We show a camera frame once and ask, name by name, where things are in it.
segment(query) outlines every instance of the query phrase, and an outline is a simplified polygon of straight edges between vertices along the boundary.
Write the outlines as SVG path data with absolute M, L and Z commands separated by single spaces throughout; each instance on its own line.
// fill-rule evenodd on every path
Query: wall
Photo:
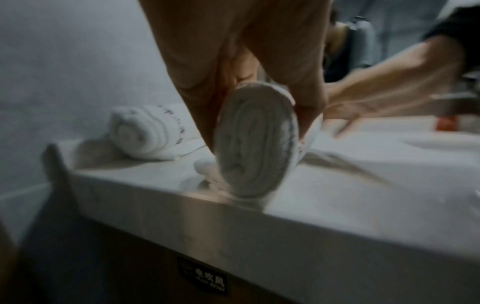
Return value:
M 362 2 L 337 0 L 340 17 Z M 395 3 L 365 14 L 380 38 L 391 21 L 388 55 L 416 42 L 444 1 Z M 136 1 L 2 0 L 0 235 L 21 261 L 9 301 L 115 301 L 98 229 L 78 214 L 47 145 L 102 134 L 115 105 L 179 101 Z

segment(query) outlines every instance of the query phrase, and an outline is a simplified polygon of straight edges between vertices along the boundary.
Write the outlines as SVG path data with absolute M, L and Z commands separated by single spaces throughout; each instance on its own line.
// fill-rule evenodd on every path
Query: white towel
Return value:
M 210 188 L 242 201 L 269 198 L 296 167 L 320 131 L 320 117 L 304 143 L 294 100 L 266 83 L 243 83 L 225 100 L 214 134 L 214 160 L 195 162 Z
M 175 160 L 205 145 L 183 103 L 116 107 L 109 135 L 125 154 L 142 160 Z

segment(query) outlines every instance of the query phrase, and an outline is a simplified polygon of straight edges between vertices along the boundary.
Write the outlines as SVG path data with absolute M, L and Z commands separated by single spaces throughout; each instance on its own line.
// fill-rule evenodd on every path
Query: black label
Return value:
M 227 275 L 179 256 L 176 257 L 176 262 L 180 275 L 195 287 L 210 293 L 228 295 Z

